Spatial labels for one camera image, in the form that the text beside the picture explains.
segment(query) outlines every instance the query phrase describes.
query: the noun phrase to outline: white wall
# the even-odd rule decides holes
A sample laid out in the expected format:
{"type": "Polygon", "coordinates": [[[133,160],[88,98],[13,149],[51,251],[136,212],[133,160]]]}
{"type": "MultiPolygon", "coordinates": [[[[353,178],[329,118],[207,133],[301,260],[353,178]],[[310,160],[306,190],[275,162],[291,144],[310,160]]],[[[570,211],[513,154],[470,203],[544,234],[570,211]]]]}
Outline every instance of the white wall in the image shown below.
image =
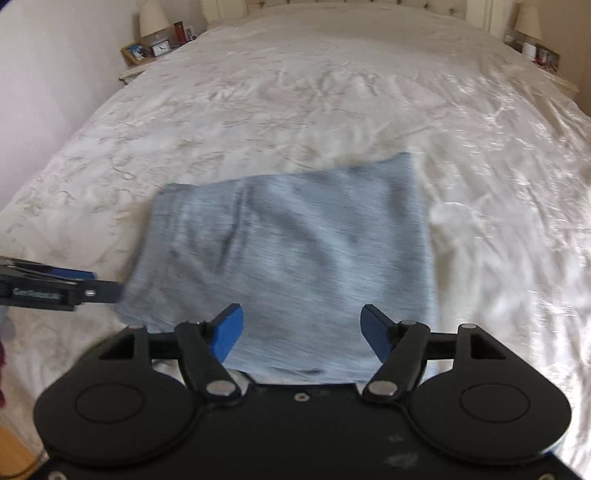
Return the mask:
{"type": "Polygon", "coordinates": [[[585,69],[583,79],[579,84],[581,90],[576,100],[580,109],[588,116],[591,116],[591,38],[587,42],[587,52],[585,57],[585,69]]]}
{"type": "MultiPolygon", "coordinates": [[[[161,0],[206,28],[199,0],[161,0]]],[[[0,11],[0,209],[121,88],[144,0],[12,0],[0,11]]]]}

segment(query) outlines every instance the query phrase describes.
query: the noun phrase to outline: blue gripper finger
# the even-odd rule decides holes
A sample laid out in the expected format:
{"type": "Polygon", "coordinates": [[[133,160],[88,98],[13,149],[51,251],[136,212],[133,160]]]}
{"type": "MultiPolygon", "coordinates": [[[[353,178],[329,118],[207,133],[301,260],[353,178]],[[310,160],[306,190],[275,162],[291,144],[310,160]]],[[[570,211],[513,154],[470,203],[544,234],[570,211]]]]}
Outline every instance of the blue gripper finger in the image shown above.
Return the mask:
{"type": "Polygon", "coordinates": [[[388,329],[395,323],[373,305],[361,310],[361,333],[379,360],[384,363],[392,352],[388,329]]]}
{"type": "Polygon", "coordinates": [[[215,317],[208,325],[213,330],[210,348],[214,356],[223,362],[244,329],[244,312],[238,303],[231,304],[227,309],[215,317]]]}

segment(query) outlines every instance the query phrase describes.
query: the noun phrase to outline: bed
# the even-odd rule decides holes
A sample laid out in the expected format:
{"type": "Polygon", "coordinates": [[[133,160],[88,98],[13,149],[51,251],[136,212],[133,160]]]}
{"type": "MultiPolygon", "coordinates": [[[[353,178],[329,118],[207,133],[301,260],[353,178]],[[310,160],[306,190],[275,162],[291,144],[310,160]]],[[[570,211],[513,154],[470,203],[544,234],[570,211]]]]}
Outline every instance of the bed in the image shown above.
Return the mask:
{"type": "MultiPolygon", "coordinates": [[[[485,30],[395,4],[264,8],[122,89],[0,214],[0,254],[129,273],[169,183],[413,154],[441,327],[472,322],[568,396],[559,451],[591,476],[591,119],[485,30]]],[[[2,421],[33,450],[36,396],[122,327],[111,307],[12,309],[2,421]]]]}

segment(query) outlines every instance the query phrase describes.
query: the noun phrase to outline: picture frame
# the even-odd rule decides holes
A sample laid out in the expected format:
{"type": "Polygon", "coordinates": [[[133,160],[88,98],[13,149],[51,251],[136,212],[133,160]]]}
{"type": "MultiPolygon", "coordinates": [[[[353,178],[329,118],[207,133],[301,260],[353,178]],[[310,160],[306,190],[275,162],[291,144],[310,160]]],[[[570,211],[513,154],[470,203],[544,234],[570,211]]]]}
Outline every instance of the picture frame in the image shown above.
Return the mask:
{"type": "Polygon", "coordinates": [[[154,58],[152,53],[138,42],[126,45],[121,49],[121,53],[128,63],[132,65],[142,65],[154,58]]]}
{"type": "Polygon", "coordinates": [[[535,62],[544,70],[557,75],[560,67],[560,54],[538,43],[536,45],[535,62]]]}

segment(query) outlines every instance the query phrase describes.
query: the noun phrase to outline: red bottle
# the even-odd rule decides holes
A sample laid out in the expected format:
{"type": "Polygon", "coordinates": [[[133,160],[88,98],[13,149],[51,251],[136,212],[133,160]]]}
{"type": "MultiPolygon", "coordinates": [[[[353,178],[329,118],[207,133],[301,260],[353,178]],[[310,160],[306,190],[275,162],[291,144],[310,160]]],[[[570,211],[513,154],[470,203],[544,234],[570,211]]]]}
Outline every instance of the red bottle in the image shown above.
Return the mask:
{"type": "Polygon", "coordinates": [[[177,33],[178,42],[181,45],[185,45],[187,42],[187,36],[184,31],[183,22],[176,22],[174,24],[174,31],[177,33]]]}

